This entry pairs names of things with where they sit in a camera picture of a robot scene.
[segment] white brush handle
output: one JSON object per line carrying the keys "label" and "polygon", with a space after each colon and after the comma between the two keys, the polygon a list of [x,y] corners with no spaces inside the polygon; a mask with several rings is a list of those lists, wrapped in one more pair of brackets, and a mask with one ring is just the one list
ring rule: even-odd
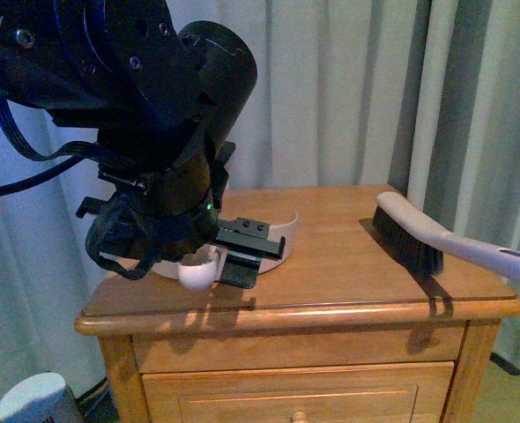
{"label": "white brush handle", "polygon": [[505,278],[520,282],[520,251],[453,234],[396,192],[384,192],[377,196],[376,201],[392,219],[417,240]]}

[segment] wooden nightstand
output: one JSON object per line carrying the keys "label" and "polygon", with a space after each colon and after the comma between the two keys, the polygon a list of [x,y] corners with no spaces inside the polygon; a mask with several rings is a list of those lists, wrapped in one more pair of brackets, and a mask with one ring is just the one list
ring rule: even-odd
{"label": "wooden nightstand", "polygon": [[76,321],[100,339],[123,423],[425,423],[472,415],[520,299],[447,256],[414,278],[372,230],[388,186],[229,191],[224,219],[300,224],[252,290],[106,278]]}

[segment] container lid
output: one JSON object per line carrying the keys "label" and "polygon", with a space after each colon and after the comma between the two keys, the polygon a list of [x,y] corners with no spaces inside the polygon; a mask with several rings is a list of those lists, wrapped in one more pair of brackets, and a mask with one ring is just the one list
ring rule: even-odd
{"label": "container lid", "polygon": [[27,421],[52,410],[66,393],[66,382],[57,373],[41,373],[18,383],[0,401],[2,422]]}

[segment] black bristles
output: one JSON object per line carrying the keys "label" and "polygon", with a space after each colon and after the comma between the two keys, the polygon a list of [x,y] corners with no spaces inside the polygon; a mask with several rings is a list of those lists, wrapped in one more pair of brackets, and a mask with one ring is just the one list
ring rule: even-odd
{"label": "black bristles", "polygon": [[442,252],[417,240],[381,207],[375,210],[372,224],[407,269],[425,275],[436,275],[443,270]]}

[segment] wooden drawer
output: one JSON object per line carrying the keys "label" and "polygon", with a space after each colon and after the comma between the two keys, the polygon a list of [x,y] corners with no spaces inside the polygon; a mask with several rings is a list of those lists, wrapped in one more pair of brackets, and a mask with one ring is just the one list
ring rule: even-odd
{"label": "wooden drawer", "polygon": [[153,423],[438,423],[453,364],[143,375]]}
{"label": "wooden drawer", "polygon": [[455,360],[459,323],[377,324],[354,328],[133,337],[141,373],[347,366]]}

